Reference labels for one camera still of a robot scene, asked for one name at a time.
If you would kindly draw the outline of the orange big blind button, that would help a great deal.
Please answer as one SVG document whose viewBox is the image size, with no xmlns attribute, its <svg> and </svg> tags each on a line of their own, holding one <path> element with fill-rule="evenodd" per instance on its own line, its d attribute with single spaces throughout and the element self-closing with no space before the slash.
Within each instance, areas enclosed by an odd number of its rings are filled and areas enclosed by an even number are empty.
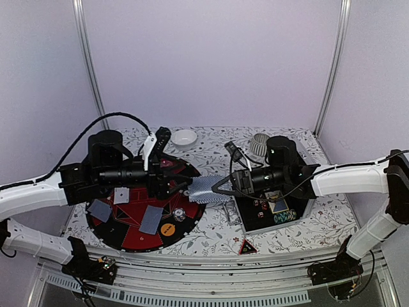
<svg viewBox="0 0 409 307">
<path fill-rule="evenodd" d="M 160 232 L 165 237 L 173 236 L 176 232 L 176 226 L 171 223 L 163 224 L 160 228 Z"/>
</svg>

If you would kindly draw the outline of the ace of diamonds card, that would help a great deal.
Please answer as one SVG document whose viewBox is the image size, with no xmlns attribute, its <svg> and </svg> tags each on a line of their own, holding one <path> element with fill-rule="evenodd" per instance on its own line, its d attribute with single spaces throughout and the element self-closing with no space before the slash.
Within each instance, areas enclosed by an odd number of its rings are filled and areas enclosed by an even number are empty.
<svg viewBox="0 0 409 307">
<path fill-rule="evenodd" d="M 127 187 L 117 187 L 114 189 L 113 203 L 115 205 L 129 202 L 130 189 Z"/>
</svg>

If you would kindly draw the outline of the dealt blue playing cards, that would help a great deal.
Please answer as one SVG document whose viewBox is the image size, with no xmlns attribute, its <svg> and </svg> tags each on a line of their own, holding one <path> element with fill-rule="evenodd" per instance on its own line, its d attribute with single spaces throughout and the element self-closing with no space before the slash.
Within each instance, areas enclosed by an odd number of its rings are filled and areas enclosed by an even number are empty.
<svg viewBox="0 0 409 307">
<path fill-rule="evenodd" d="M 139 231 L 148 235 L 155 235 L 162 219 L 162 213 L 162 207 L 148 205 L 143 215 Z"/>
</svg>

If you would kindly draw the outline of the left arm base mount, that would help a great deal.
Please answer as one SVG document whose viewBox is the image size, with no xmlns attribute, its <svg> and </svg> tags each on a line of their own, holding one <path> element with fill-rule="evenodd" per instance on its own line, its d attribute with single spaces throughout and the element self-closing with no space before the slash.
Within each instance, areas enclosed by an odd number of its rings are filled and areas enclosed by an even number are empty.
<svg viewBox="0 0 409 307">
<path fill-rule="evenodd" d="M 62 265 L 61 271 L 79 280 L 113 285 L 118 266 L 115 260 L 106 256 L 97 260 L 90 259 L 89 256 L 74 256 L 67 264 Z"/>
</svg>

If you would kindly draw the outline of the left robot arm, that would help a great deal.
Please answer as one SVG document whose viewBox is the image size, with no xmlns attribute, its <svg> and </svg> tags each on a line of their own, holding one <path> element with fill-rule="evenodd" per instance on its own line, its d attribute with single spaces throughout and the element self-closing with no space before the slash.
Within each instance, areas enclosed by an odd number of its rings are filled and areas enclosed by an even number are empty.
<svg viewBox="0 0 409 307">
<path fill-rule="evenodd" d="M 28 228 L 14 220 L 18 214 L 46 207 L 90 203 L 110 196 L 116 188 L 144 185 L 148 196 L 165 200 L 192 183 L 185 175 L 161 167 L 171 132 L 161 127 L 147 132 L 142 154 L 134 156 L 116 130 L 88 138 L 88 153 L 80 163 L 59 161 L 46 175 L 1 186 L 1 247 L 29 253 L 71 267 L 82 278 L 95 272 L 85 244 Z"/>
</svg>

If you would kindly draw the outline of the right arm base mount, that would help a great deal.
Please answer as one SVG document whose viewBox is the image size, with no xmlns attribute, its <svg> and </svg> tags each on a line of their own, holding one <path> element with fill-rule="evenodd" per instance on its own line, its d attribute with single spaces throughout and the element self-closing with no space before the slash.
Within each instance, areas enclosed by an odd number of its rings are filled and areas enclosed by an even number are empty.
<svg viewBox="0 0 409 307">
<path fill-rule="evenodd" d="M 360 260 L 347 254 L 337 255 L 329 262 L 315 262 L 307 268 L 307 275 L 313 285 L 331 283 L 346 278 L 359 276 L 364 272 Z"/>
</svg>

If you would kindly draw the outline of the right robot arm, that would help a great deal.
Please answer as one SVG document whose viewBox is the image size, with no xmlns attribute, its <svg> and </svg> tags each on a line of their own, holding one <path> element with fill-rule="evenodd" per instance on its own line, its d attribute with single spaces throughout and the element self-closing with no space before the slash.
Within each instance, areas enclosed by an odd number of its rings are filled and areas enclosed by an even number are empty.
<svg viewBox="0 0 409 307">
<path fill-rule="evenodd" d="M 388 196 L 383 207 L 357 233 L 346 239 L 330 266 L 337 279 L 345 278 L 373 247 L 408 224 L 408 159 L 406 152 L 393 150 L 386 157 L 341 165 L 304 165 L 296 143 L 284 136 L 266 142 L 267 166 L 230 172 L 212 186 L 212 191 L 253 200 L 260 192 L 280 191 L 311 200 L 331 194 L 381 193 Z"/>
</svg>

